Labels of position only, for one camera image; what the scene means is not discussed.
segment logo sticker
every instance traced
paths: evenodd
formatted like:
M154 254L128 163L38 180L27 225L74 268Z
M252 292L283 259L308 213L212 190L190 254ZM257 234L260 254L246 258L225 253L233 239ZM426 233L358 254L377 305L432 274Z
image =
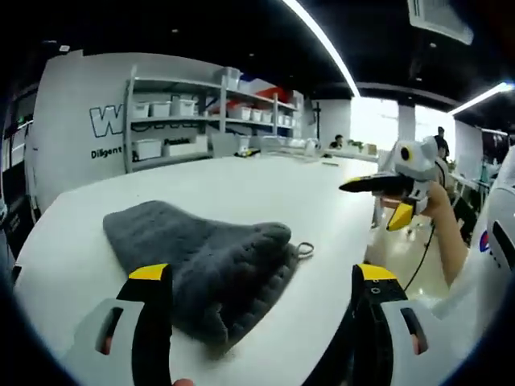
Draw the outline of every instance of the logo sticker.
M486 231L484 231L480 238L480 251L486 252L489 249L490 249L490 244L488 243L488 233Z

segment floor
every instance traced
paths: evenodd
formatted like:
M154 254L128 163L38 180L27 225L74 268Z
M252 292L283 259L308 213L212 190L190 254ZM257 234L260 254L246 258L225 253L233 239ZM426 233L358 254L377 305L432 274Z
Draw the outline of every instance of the floor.
M365 258L372 264L387 268L405 287L422 259L431 234L431 221L424 216L415 216L409 227L388 232L386 223L391 214L391 210L385 209L379 227L370 231ZM433 235L426 259L406 294L410 299L427 302L428 306L447 296L448 288L443 278L436 235Z

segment gray towel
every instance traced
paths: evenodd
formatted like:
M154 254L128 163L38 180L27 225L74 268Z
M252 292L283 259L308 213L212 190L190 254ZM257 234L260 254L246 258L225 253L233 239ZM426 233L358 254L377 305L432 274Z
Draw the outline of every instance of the gray towel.
M104 230L126 273L171 265L173 323L217 347L231 347L265 316L298 261L283 224L226 224L159 201L107 215Z

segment air conditioner unit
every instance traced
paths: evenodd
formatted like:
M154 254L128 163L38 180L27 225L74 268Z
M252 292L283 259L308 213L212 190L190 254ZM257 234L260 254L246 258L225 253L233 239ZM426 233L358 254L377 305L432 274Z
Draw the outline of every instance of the air conditioner unit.
M408 0L410 24L470 45L474 33L452 9L449 0Z

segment black ceiling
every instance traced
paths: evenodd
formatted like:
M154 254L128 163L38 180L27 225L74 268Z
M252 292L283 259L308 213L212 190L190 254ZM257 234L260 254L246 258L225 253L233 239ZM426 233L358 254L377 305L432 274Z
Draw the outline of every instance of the black ceiling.
M406 90L466 101L502 80L515 80L509 62L515 60L515 45L509 38L511 31L503 29L512 23L508 18L503 22L509 10L497 11L493 6L499 4L497 0L489 1L490 7L478 7L480 0L458 4L458 12L475 32L471 46L412 27L406 0L300 2L326 31L358 84L402 87L361 88L362 95L450 109L447 103ZM312 98L350 97L328 53L280 0L164 4L152 3L145 10L132 11L128 6L116 10L82 6L64 14L26 13L23 25L30 28L17 31L12 47L7 44L6 49L12 60L10 80L17 80L14 90L37 80L46 59L58 54L59 45L67 44L72 50L83 49L86 55L141 51L191 57L240 68ZM44 40L57 44L42 43ZM459 118L508 129L515 124L514 94L496 96Z

